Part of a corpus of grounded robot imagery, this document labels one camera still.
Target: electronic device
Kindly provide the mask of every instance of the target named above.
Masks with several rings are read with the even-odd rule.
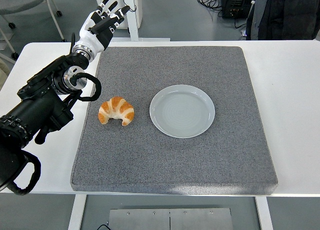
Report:
[[[247,18],[253,0],[221,0],[223,18]]]

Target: robot finger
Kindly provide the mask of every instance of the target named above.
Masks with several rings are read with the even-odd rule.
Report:
[[[121,17],[125,16],[126,13],[130,10],[130,6],[126,5],[121,9],[118,9],[115,13],[110,15],[110,18],[117,18],[120,19]]]
[[[115,1],[112,3],[112,5],[110,5],[110,7],[102,13],[102,18],[106,18],[111,14],[111,11],[116,7],[116,5],[118,4],[118,1]]]
[[[105,29],[110,28],[111,26],[113,26],[117,21],[118,21],[117,18],[111,18],[111,15],[110,15],[109,17],[103,19],[102,21],[97,23],[94,27],[92,27],[90,29],[90,32],[92,34],[99,34],[102,31],[104,31]]]
[[[114,23],[109,29],[112,33],[119,27],[119,25],[125,20],[125,18],[121,17],[116,23]]]
[[[104,9],[104,7],[105,7],[105,4],[106,4],[108,1],[109,1],[109,0],[103,0],[103,1],[101,2],[101,4],[99,4],[99,5],[97,6],[97,8],[96,8],[96,13],[98,13],[98,15],[101,15],[101,14],[102,14],[103,9]]]

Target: pastry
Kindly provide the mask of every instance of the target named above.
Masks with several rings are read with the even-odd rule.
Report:
[[[102,124],[106,124],[109,118],[113,118],[122,119],[123,126],[131,123],[134,116],[135,111],[133,106],[119,96],[115,96],[109,101],[102,103],[98,113],[98,118]]]

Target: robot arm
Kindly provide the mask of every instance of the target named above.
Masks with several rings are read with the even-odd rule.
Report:
[[[117,2],[106,11],[105,4],[98,5],[96,11],[89,14],[80,30],[80,40],[72,44],[69,55],[63,55],[27,81],[27,85],[18,91],[20,104],[7,115],[0,118],[0,191],[8,187],[18,195],[29,193],[36,185],[41,174],[38,158],[24,148],[38,132],[34,141],[45,142],[48,133],[60,130],[73,119],[71,108],[77,100],[95,101],[101,93],[98,79],[85,73],[84,70],[99,52],[104,51],[129,6],[111,13]],[[95,94],[81,97],[87,79],[95,83]],[[58,95],[67,94],[61,100]],[[31,162],[34,173],[30,184],[20,189],[14,180]]]

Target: gray chair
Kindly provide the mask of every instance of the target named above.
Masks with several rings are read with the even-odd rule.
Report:
[[[58,32],[59,32],[60,37],[62,39],[62,42],[65,42],[66,40],[65,40],[65,38],[59,28],[59,25],[57,23],[55,15],[53,14],[49,0],[0,0],[0,15],[8,22],[9,27],[11,29],[14,29],[16,27],[16,25],[14,23],[8,21],[8,19],[5,17],[5,15],[21,12],[21,11],[24,11],[27,9],[31,9],[31,8],[43,3],[44,1],[48,5],[49,11],[51,13],[51,16],[53,18],[54,23],[56,24],[56,27],[58,29]],[[57,16],[62,16],[62,13],[61,13],[61,11],[58,10],[57,5],[54,2],[54,0],[51,0],[51,1],[53,2],[54,6],[56,8]],[[0,33],[3,35],[4,40],[6,41],[6,43],[8,44],[9,48],[12,51],[12,55],[11,55],[12,59],[16,60],[19,55],[16,53],[16,51],[12,47],[8,38],[5,36],[5,33],[3,32],[3,30],[1,28],[0,28]]]

